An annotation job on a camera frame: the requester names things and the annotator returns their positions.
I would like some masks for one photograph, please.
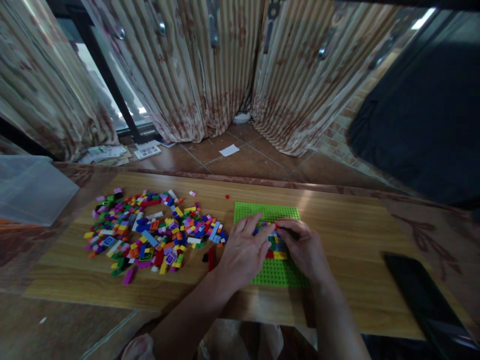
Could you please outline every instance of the yellow lego brick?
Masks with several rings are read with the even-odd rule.
[[[160,273],[161,275],[164,275],[164,274],[167,272],[167,266],[168,266],[168,264],[167,264],[166,261],[164,261],[164,262],[161,263],[160,271],[159,271],[159,273]]]
[[[180,217],[182,217],[184,215],[184,213],[182,212],[182,210],[180,210],[180,208],[178,206],[175,208],[175,211],[176,211],[177,215],[180,216]]]

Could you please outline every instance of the finger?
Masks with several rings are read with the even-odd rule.
[[[271,245],[272,244],[270,243],[270,241],[265,241],[261,245],[260,251],[258,252],[258,256],[259,256],[259,258],[260,258],[259,260],[262,264],[264,263],[265,256],[267,256],[267,252],[269,251]]]
[[[275,230],[275,224],[270,224],[265,226],[262,230],[258,232],[257,235],[255,235],[255,243],[258,245],[259,248],[262,246],[265,240],[267,240],[273,230]]]
[[[243,228],[243,232],[247,233],[248,235],[252,235],[261,218],[261,213],[249,216],[245,223],[245,227]]]
[[[297,219],[281,219],[275,221],[275,224],[277,224],[281,228],[292,229],[294,232],[300,234],[300,236],[304,235],[305,233],[308,234],[309,232],[309,227],[307,226],[307,224]]]
[[[285,241],[285,244],[289,249],[296,245],[294,238],[292,237],[292,235],[289,234],[288,231],[277,229],[276,232],[278,233],[278,235],[280,235],[283,241]]]
[[[236,223],[236,233],[239,234],[244,230],[245,224],[250,216],[246,216]]]

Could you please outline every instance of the plastic container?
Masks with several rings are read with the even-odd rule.
[[[50,226],[78,190],[48,157],[0,155],[0,219]]]

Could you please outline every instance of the curtain hook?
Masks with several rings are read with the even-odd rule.
[[[280,0],[270,0],[268,4],[268,30],[266,31],[265,46],[263,47],[263,53],[269,53],[270,39],[272,37],[272,31],[274,28],[274,21],[279,17],[280,13]]]
[[[102,23],[107,27],[108,33],[114,38],[124,41],[125,40],[124,27],[120,23],[120,20],[117,17],[117,15],[112,11],[111,13],[112,17],[115,20],[115,27],[113,27],[110,21],[108,20],[108,17],[105,14],[105,11],[101,7],[98,8],[98,12],[100,13],[100,18]]]
[[[220,9],[220,0],[206,0],[208,6],[208,18],[210,20],[210,45],[216,49],[219,45],[219,27],[218,10]]]
[[[162,12],[160,11],[160,6],[156,0],[150,0],[151,7],[149,5],[149,1],[145,0],[145,7],[150,14],[150,19],[153,25],[157,28],[157,33],[161,37],[167,36],[167,28],[165,26],[164,17],[162,16]]]

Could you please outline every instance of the striped curtain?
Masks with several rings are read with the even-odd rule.
[[[241,109],[292,156],[315,144],[361,88],[399,21],[397,6],[331,0],[82,1],[164,137],[218,136]],[[120,27],[124,40],[112,36]]]
[[[0,62],[0,116],[59,159],[75,161],[88,147],[118,141],[45,0],[0,2]]]
[[[253,77],[264,1],[219,1],[216,48],[206,1],[82,1],[163,137],[200,142],[227,130]]]

